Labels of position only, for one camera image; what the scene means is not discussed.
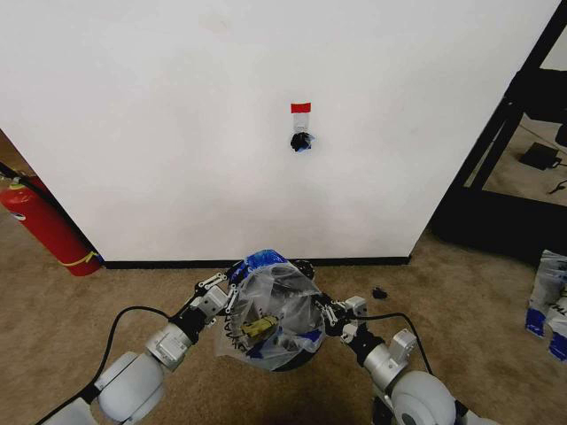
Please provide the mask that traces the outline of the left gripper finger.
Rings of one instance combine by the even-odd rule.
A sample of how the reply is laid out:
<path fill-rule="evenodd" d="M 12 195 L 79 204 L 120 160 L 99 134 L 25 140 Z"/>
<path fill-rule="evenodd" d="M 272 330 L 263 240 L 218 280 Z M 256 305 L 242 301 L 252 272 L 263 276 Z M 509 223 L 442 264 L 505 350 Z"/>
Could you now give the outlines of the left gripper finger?
<path fill-rule="evenodd" d="M 231 294 L 238 288 L 239 275 L 241 274 L 243 267 L 243 263 L 235 263 L 224 272 L 214 274 L 212 277 L 209 277 L 202 282 L 198 282 L 195 285 L 194 294 L 196 296 L 204 296 L 209 290 L 212 289 L 212 287 L 218 286 L 223 282 L 227 282 L 228 292 L 229 294 Z"/>
<path fill-rule="evenodd" d="M 229 293 L 227 295 L 227 302 L 222 310 L 223 315 L 231 314 L 232 307 L 235 304 L 235 301 L 237 300 L 238 293 L 239 293 L 239 289 L 236 286 L 236 284 L 231 284 L 229 288 Z"/>

